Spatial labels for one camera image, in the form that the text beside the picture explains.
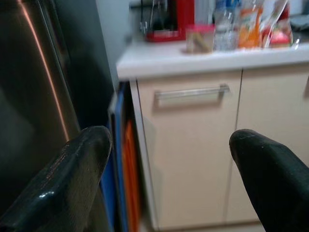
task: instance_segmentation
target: blue board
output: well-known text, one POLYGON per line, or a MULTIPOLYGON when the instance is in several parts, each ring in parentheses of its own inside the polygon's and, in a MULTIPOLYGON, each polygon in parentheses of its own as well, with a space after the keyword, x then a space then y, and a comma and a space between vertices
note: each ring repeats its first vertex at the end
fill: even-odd
POLYGON ((122 145, 124 134, 124 94, 126 90, 126 85, 122 85, 118 93, 118 101, 115 109, 115 153, 116 153, 116 174, 118 182, 118 201, 120 205, 120 220, 122 224, 122 231, 128 232, 128 221, 127 221, 127 211, 126 211, 126 195, 125 195, 125 183, 124 183, 124 173, 122 164, 122 145))
MULTIPOLYGON (((108 123, 107 128, 111 130, 111 125, 108 123)), ((114 151, 111 150, 110 157, 106 164, 105 170, 101 177, 100 187, 104 197, 107 218, 110 230, 113 231, 115 225, 116 213, 116 186, 114 178, 114 164, 113 164, 114 151)))

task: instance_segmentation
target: pink lid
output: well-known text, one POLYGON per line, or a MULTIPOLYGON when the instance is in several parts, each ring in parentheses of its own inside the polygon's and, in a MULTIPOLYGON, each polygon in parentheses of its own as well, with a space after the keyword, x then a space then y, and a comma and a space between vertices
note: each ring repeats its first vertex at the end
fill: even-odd
POLYGON ((283 32, 276 32, 272 35, 270 43, 271 44, 288 44, 291 42, 290 36, 284 34, 283 32))
POLYGON ((216 26, 214 24, 192 24, 186 29, 188 32, 214 32, 216 26))

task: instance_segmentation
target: floor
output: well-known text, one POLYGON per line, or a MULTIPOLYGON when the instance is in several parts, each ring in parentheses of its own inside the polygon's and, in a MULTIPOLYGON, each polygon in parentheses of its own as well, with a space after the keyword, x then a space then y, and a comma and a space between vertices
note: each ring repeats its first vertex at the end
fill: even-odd
MULTIPOLYGON (((140 232, 154 232, 150 229, 146 220, 143 220, 140 225, 140 232)), ((168 232, 265 232, 261 224, 246 224, 246 225, 233 225, 224 227, 212 227, 195 230, 177 230, 168 232)))

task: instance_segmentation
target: kitchen appliance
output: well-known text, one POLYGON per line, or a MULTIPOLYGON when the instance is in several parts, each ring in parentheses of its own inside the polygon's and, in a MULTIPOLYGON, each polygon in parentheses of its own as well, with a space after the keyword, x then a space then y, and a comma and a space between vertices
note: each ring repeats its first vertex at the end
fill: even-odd
POLYGON ((211 0, 153 0, 146 40, 185 40, 186 27, 210 23, 213 9, 211 0))
POLYGON ((0 0, 0 30, 1 216, 80 128, 106 122, 112 82, 95 0, 0 0))

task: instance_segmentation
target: plastic container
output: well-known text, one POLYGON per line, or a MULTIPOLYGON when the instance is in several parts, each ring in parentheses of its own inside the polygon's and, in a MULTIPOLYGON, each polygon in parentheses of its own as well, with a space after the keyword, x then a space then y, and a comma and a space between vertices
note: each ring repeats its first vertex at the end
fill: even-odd
POLYGON ((260 22, 263 0, 243 0, 240 10, 239 48, 260 47, 262 43, 260 22))
POLYGON ((215 11, 215 51, 231 51, 237 48, 239 36, 238 16, 239 12, 235 8, 225 8, 215 11))
POLYGON ((210 53, 213 51, 214 25, 190 25, 186 29, 188 53, 210 53))

